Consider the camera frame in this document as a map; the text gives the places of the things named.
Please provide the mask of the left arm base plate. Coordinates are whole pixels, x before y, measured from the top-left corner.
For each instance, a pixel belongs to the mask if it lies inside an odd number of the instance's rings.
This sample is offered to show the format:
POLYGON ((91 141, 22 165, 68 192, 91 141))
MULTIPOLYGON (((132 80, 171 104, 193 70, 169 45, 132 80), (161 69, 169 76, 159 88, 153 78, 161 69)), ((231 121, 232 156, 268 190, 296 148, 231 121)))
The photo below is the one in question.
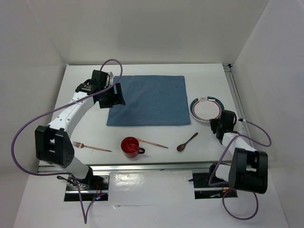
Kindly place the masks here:
MULTIPOLYGON (((68 178, 62 178, 62 180, 66 181, 64 202, 79 202, 78 188, 73 178, 69 175, 68 178)), ((89 186, 79 182, 82 200, 87 202, 93 199, 95 201, 108 201, 109 180, 110 175, 105 174, 99 175, 97 181, 89 186)))

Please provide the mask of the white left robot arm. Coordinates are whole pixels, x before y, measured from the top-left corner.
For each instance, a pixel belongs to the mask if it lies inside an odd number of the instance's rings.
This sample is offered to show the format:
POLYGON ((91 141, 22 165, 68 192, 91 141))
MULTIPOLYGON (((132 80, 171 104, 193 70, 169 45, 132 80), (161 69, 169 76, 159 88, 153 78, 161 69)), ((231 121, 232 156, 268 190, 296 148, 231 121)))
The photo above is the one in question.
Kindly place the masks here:
POLYGON ((95 103, 101 109, 124 105, 120 83, 113 83, 112 72, 94 70, 92 77, 81 83, 63 111, 48 125, 35 130, 36 158, 72 174, 78 186, 87 190, 96 180, 90 166, 75 156, 70 137, 82 117, 95 103))

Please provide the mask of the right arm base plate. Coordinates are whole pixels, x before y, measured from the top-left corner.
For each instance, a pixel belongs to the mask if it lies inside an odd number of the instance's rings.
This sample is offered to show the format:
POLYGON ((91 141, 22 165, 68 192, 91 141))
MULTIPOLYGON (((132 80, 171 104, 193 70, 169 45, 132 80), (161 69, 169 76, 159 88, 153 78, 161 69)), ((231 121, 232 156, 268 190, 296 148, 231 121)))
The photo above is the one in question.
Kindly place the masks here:
POLYGON ((237 192, 235 190, 230 191, 228 185, 209 186, 209 174, 208 173, 193 173, 192 178, 188 182, 193 184, 194 197, 198 199, 220 199, 227 193, 228 198, 237 198, 237 192))

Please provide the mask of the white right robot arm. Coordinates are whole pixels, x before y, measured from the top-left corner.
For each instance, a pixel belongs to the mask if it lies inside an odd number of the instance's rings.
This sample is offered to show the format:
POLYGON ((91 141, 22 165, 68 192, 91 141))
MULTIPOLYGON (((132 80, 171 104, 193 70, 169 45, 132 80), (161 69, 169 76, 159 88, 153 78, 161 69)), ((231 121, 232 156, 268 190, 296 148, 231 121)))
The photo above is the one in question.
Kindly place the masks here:
POLYGON ((207 175, 210 186, 229 185, 233 190, 264 194, 268 186, 268 155, 251 147, 242 135, 234 131, 238 121, 233 111, 224 110, 210 120, 212 132, 225 150, 207 175))

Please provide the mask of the blue cloth placemat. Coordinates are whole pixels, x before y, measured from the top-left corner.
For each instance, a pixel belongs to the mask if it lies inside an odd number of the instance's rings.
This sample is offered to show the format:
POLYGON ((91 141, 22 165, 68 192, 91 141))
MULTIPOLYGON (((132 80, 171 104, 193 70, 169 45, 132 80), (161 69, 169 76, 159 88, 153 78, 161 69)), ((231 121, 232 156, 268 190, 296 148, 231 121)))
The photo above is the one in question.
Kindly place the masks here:
POLYGON ((123 76, 125 105, 110 108, 107 126, 185 126, 190 124, 184 76, 123 76))

